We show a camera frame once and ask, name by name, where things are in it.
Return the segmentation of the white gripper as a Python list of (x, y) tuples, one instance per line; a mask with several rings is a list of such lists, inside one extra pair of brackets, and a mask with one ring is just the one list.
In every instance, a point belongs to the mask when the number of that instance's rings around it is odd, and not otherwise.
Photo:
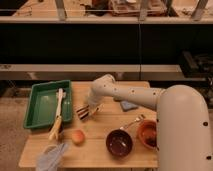
[(100, 105), (101, 104), (100, 96), (90, 94), (87, 97), (87, 104), (89, 105), (89, 107), (85, 106), (76, 111), (80, 120), (83, 120), (84, 118), (87, 118), (89, 116), (89, 108), (91, 109), (90, 116), (98, 114), (98, 112), (102, 109), (102, 105)]

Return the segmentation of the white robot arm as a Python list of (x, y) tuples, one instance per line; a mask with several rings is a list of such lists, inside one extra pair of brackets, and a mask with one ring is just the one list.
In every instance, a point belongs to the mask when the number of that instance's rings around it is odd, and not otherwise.
[(186, 85), (167, 89), (121, 85), (106, 74), (91, 83), (78, 116), (94, 115), (106, 96), (157, 112), (158, 171), (213, 171), (208, 106), (196, 89)]

